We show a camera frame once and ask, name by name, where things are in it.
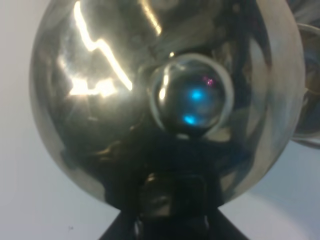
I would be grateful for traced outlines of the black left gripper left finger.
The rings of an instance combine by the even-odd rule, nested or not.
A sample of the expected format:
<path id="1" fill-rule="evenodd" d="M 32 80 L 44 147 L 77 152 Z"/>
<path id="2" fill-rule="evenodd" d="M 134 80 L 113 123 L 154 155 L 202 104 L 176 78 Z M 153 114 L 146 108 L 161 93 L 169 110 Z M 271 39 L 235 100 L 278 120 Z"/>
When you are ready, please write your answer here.
<path id="1" fill-rule="evenodd" d="M 99 240 L 142 240 L 139 218 L 131 213 L 121 211 Z"/>

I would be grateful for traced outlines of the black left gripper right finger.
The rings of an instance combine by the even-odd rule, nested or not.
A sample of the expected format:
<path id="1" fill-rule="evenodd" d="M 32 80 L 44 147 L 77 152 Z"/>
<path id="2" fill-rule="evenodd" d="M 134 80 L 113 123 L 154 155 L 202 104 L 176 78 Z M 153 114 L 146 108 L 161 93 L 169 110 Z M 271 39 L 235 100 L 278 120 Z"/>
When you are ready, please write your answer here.
<path id="1" fill-rule="evenodd" d="M 204 230 L 200 240 L 248 240 L 248 238 L 214 205 L 200 206 Z"/>

